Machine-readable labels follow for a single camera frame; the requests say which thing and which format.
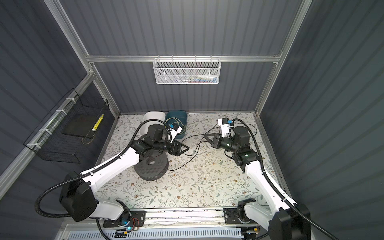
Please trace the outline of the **teal plastic tray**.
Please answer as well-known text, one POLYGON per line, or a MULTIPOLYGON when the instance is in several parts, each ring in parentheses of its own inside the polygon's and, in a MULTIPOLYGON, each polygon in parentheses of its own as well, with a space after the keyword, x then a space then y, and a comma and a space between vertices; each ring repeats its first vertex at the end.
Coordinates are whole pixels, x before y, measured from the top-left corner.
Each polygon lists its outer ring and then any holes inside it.
POLYGON ((187 120, 188 120, 188 114, 185 111, 182 110, 172 110, 169 111, 166 114, 165 123, 167 125, 173 124, 173 125, 179 125, 183 128, 183 131, 176 136, 176 139, 182 139, 185 137, 186 134, 186 127, 187 127, 187 120))

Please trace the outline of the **dark grey cable spool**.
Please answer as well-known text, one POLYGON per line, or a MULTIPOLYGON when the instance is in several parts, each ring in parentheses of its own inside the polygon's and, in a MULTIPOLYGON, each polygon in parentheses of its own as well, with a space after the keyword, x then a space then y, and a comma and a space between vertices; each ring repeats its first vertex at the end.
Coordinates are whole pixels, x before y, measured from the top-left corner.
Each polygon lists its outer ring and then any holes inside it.
POLYGON ((168 168, 169 160, 166 153, 141 158, 140 162, 134 165, 135 172, 145 181, 155 181, 162 178, 168 168))

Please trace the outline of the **white plastic tray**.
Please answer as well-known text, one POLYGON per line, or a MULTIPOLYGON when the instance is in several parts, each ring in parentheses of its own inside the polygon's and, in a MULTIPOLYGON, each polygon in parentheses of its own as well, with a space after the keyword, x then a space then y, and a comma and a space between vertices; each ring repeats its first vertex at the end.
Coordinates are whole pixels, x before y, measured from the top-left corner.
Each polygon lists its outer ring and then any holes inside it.
POLYGON ((145 122, 147 120, 150 120, 150 121, 143 124, 143 126, 139 130, 139 134, 141 136, 147 134, 148 128, 152 124, 162 125, 160 122, 158 122, 156 120, 160 120, 160 121, 164 122, 165 118, 166 118, 166 114, 164 112, 159 112, 159 111, 147 112, 144 115, 143 122, 145 122))

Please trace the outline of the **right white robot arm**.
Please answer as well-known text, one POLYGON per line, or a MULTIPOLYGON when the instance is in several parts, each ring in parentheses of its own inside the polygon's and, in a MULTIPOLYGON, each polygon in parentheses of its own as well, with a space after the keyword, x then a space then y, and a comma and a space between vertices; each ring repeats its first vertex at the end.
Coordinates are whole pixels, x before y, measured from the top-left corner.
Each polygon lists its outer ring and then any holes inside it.
POLYGON ((267 230, 272 240, 310 240, 312 227, 335 240, 335 235, 311 220, 311 213, 305 205, 297 204, 272 178, 265 169, 260 149, 251 148, 250 142, 256 141, 251 129, 242 120, 238 120, 241 126, 236 127, 236 121, 237 119, 218 119, 221 133, 206 134, 204 138, 213 148, 231 152, 236 165, 257 186, 269 208, 260 206, 252 198, 239 201, 235 209, 223 210, 226 222, 255 222, 267 230))

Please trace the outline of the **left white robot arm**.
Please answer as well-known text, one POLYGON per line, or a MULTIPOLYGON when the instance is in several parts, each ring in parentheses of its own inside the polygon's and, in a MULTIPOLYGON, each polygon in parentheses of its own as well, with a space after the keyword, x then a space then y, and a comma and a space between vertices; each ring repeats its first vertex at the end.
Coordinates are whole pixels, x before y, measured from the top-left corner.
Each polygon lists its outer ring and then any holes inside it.
POLYGON ((120 227, 127 226, 132 222, 130 209, 120 200, 98 200, 95 193, 112 178, 137 165, 141 158, 150 156, 154 151, 169 153, 171 156, 183 154, 184 144, 176 140, 182 130, 177 124, 168 125, 161 120, 152 120, 147 134, 139 139, 132 137, 117 155, 80 174, 69 173, 63 182, 41 193, 35 202, 35 211, 46 218, 71 217, 76 222, 109 219, 117 221, 120 227), (67 211, 65 214, 48 213, 41 208, 43 198, 56 189, 61 189, 59 201, 67 211))

